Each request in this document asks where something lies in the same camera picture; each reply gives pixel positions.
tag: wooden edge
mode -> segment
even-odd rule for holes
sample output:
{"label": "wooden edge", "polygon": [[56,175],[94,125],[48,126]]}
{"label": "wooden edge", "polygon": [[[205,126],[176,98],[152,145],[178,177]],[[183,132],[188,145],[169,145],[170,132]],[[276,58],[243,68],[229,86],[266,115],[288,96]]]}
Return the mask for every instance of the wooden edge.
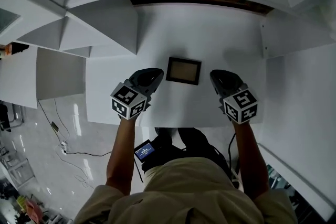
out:
{"label": "wooden edge", "polygon": [[272,7],[249,0],[131,0],[133,5],[154,4],[154,3],[197,3],[239,8],[266,16]]}

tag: white tabletop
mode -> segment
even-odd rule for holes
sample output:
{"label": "white tabletop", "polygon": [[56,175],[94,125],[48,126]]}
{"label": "white tabletop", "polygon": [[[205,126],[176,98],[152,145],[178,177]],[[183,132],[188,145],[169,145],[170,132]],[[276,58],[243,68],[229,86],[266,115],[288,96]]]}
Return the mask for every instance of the white tabletop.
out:
{"label": "white tabletop", "polygon": [[[159,127],[216,127],[228,124],[209,73],[225,69],[237,73],[261,101],[252,123],[261,122],[265,94],[265,60],[259,22],[261,16],[211,5],[158,4],[136,8],[139,13],[136,56],[88,59],[86,102],[88,121],[119,124],[110,94],[119,82],[139,69],[155,67],[165,75],[152,95],[151,107],[137,124]],[[199,85],[166,81],[170,56],[202,62]]]}

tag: white tile floor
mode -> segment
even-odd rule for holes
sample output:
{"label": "white tile floor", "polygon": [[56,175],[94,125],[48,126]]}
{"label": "white tile floor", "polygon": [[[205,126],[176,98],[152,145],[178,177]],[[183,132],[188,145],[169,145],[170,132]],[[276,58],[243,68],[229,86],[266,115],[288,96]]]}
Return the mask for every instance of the white tile floor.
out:
{"label": "white tile floor", "polygon": [[[104,154],[112,150],[116,137],[117,125],[92,123],[87,121],[85,95],[56,98],[58,114],[66,128],[60,122],[54,99],[40,102],[47,117],[59,127],[59,137],[62,141],[67,139],[68,152],[88,152]],[[228,159],[228,144],[234,133],[231,126],[221,128],[200,129]],[[135,145],[147,139],[156,137],[154,128],[137,127],[135,129]],[[59,141],[50,127],[42,109],[26,109],[26,122],[22,127],[13,129],[11,133],[1,133],[5,145],[13,147],[26,156],[36,176],[36,181],[29,183],[20,190],[23,194],[34,194],[45,203],[46,207],[60,212],[73,219],[81,206],[91,195],[93,189],[106,181],[106,165],[109,154],[104,157],[89,155],[63,155],[57,146]],[[184,147],[178,135],[173,136],[173,143]],[[65,162],[59,156],[79,166],[86,173]],[[231,148],[233,159],[237,158],[237,146],[234,142]],[[143,190],[138,172],[134,168],[132,193]]]}

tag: black cable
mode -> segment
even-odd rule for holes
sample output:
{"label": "black cable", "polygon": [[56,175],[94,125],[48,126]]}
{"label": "black cable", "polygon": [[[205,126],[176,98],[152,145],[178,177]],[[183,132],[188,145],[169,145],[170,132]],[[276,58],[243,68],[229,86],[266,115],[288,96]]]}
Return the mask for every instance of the black cable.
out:
{"label": "black cable", "polygon": [[68,140],[68,139],[70,138],[70,133],[69,133],[68,128],[64,125],[63,121],[61,120],[61,118],[60,118],[60,116],[59,116],[59,114],[58,114],[58,111],[57,111],[57,104],[56,104],[56,100],[55,100],[55,98],[54,98],[54,103],[55,103],[55,110],[56,110],[57,116],[58,116],[58,118],[59,118],[59,121],[61,122],[61,124],[64,126],[64,128],[65,128],[65,129],[67,130],[67,132],[68,132],[68,138],[65,139],[65,141],[66,141],[66,140]]}
{"label": "black cable", "polygon": [[228,152],[229,152],[229,168],[230,168],[230,171],[231,171],[231,151],[230,151],[230,148],[231,148],[231,144],[233,142],[233,139],[235,139],[236,137],[236,133],[232,136],[232,139],[230,141],[230,144],[229,144],[229,149],[228,149]]}
{"label": "black cable", "polygon": [[54,133],[56,134],[56,136],[57,136],[57,139],[58,139],[58,141],[59,141],[59,144],[61,145],[61,144],[62,144],[62,143],[61,143],[61,140],[59,139],[59,137],[58,137],[57,133],[55,132],[54,128],[52,127],[52,124],[50,123],[50,121],[49,121],[49,119],[48,119],[48,117],[47,117],[47,114],[46,114],[46,112],[45,112],[45,111],[44,111],[44,109],[43,109],[43,106],[41,105],[41,103],[40,103],[40,101],[39,101],[39,100],[37,100],[37,102],[39,103],[40,107],[42,108],[42,111],[43,111],[43,113],[44,113],[44,116],[46,116],[46,119],[47,119],[47,121],[49,122],[49,124],[50,124],[50,126],[51,126],[52,130],[53,130],[53,131],[54,131]]}
{"label": "black cable", "polygon": [[226,162],[226,158],[224,157],[224,155],[215,147],[215,146],[213,146],[213,145],[211,145],[213,148],[214,148],[214,150],[217,152],[217,154],[221,157],[221,158],[223,158],[224,159],[224,161]]}
{"label": "black cable", "polygon": [[73,154],[85,154],[85,155],[90,155],[90,156],[93,156],[93,157],[104,157],[105,155],[111,153],[112,151],[109,151],[103,155],[96,155],[96,154],[91,154],[91,153],[86,153],[86,152],[67,152],[65,151],[66,154],[70,154],[70,155],[73,155]]}
{"label": "black cable", "polygon": [[[107,155],[107,154],[109,154],[109,153],[111,153],[112,151],[109,151],[109,152],[107,152],[107,153],[105,153],[105,154],[103,154],[103,155],[96,155],[96,154],[91,154],[91,153],[87,153],[87,152],[66,152],[65,151],[65,153],[66,154],[86,154],[86,155],[90,155],[90,156],[93,156],[93,157],[103,157],[103,156],[105,156],[105,155]],[[140,171],[139,171],[139,168],[138,168],[138,165],[137,165],[137,162],[135,161],[135,158],[134,158],[134,163],[135,163],[135,166],[136,166],[136,169],[138,170],[138,174],[139,174],[139,177],[140,177],[140,180],[141,180],[141,182],[143,183],[143,180],[142,180],[142,177],[141,177],[141,174],[140,174]]]}
{"label": "black cable", "polygon": [[140,176],[140,180],[141,180],[141,182],[143,183],[143,180],[142,180],[142,177],[141,177],[139,168],[138,168],[138,166],[137,166],[137,162],[135,161],[135,158],[134,158],[134,163],[135,163],[136,169],[138,170],[138,174],[139,174],[139,176]]}

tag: blue screen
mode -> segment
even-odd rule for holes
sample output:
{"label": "blue screen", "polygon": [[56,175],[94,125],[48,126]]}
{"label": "blue screen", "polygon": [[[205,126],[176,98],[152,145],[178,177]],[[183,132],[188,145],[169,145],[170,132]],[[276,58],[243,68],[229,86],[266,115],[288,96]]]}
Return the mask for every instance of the blue screen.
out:
{"label": "blue screen", "polygon": [[151,154],[154,151],[150,143],[145,144],[142,148],[138,149],[135,153],[139,159],[145,158],[147,155]]}

